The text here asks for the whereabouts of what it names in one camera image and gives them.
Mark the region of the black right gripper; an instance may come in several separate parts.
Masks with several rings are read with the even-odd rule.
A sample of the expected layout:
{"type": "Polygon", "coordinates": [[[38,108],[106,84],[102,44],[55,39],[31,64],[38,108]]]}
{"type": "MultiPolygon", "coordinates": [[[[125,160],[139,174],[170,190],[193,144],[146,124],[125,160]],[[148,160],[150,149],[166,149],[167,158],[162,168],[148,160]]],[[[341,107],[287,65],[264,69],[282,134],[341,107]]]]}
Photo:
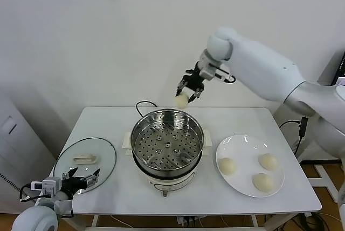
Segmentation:
{"type": "Polygon", "coordinates": [[[200,69],[197,65],[193,69],[185,71],[186,74],[182,77],[176,90],[176,95],[179,96],[185,87],[194,91],[194,93],[189,97],[188,103],[193,102],[195,99],[199,99],[202,92],[204,91],[204,78],[200,74],[200,69]]]}

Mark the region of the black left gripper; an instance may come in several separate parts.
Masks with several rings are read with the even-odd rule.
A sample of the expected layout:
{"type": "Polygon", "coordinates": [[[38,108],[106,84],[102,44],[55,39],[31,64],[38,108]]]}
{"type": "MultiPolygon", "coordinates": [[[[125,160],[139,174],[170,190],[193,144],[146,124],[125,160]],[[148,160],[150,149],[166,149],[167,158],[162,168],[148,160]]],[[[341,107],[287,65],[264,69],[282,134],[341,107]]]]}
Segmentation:
{"type": "Polygon", "coordinates": [[[80,189],[94,186],[98,182],[100,169],[98,168],[94,173],[83,178],[74,177],[77,168],[71,168],[67,173],[61,176],[61,191],[67,196],[73,196],[80,189]]]}

